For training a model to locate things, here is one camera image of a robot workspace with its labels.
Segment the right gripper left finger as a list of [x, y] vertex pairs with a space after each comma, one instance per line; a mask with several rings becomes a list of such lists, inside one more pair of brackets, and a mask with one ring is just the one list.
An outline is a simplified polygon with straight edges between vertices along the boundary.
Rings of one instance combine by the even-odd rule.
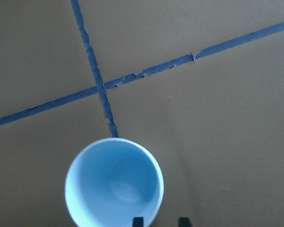
[[144, 218], [134, 217], [132, 221], [132, 227], [144, 227]]

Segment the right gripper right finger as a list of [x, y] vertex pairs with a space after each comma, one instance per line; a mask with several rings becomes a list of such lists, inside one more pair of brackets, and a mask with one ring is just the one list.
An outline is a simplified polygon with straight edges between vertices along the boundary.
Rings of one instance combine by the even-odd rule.
[[191, 221], [188, 217], [179, 217], [178, 227], [191, 227]]

